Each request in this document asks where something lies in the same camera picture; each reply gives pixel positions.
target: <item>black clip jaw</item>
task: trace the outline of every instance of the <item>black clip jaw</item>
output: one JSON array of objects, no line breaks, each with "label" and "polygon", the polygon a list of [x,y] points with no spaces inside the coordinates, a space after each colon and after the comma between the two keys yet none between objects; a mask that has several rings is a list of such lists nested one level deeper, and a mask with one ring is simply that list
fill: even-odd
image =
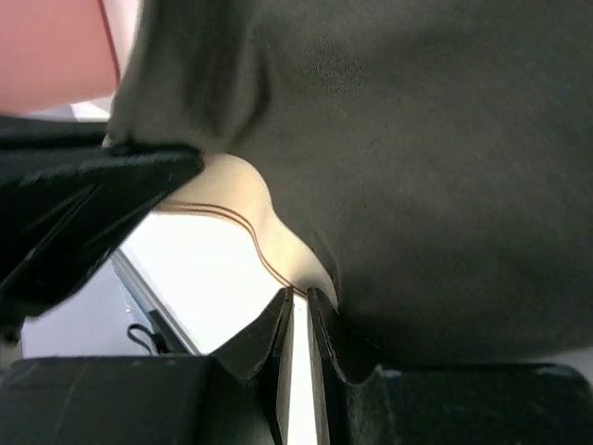
[{"label": "black clip jaw", "polygon": [[593,443],[593,396],[554,364],[396,366],[310,289],[320,445]]},{"label": "black clip jaw", "polygon": [[103,123],[0,116],[0,330],[18,341],[78,291],[162,199],[198,175],[187,146],[101,147]]}]

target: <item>black object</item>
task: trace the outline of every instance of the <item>black object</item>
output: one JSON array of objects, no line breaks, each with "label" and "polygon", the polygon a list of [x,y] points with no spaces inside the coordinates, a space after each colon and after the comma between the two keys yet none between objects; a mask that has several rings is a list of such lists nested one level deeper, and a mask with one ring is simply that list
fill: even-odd
[{"label": "black object", "polygon": [[187,146],[101,147],[103,123],[0,117],[0,327],[18,340],[79,290],[160,200],[201,172]]},{"label": "black object", "polygon": [[147,317],[154,331],[153,340],[155,341],[157,349],[162,348],[168,353],[189,354],[189,350],[187,350],[182,341],[175,336],[167,322],[157,310],[150,311],[147,314]]},{"label": "black object", "polygon": [[320,290],[308,300],[320,445],[593,443],[590,386],[572,368],[396,366]]},{"label": "black object", "polygon": [[211,356],[38,359],[0,386],[5,445],[285,442],[292,290]]},{"label": "black object", "polygon": [[[0,120],[4,342],[19,340],[24,317],[76,292],[202,168],[192,148],[101,147],[103,138],[100,124]],[[310,289],[308,299],[322,445],[593,442],[590,388],[571,368],[398,366],[321,291]],[[2,376],[0,441],[285,444],[292,308],[292,289],[281,290],[208,357],[17,362]]]}]

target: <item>white surface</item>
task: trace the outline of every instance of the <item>white surface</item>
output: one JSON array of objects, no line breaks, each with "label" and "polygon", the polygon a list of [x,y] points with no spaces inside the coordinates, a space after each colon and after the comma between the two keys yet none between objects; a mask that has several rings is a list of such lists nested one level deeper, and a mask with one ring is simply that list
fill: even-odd
[{"label": "white surface", "polygon": [[144,349],[126,336],[132,323],[150,328],[107,263],[75,297],[42,317],[26,321],[22,328],[22,355],[24,358],[146,355]]},{"label": "white surface", "polygon": [[[209,217],[151,214],[121,249],[202,353],[255,320],[281,287],[244,229]],[[316,442],[307,304],[297,299],[288,443]]]}]

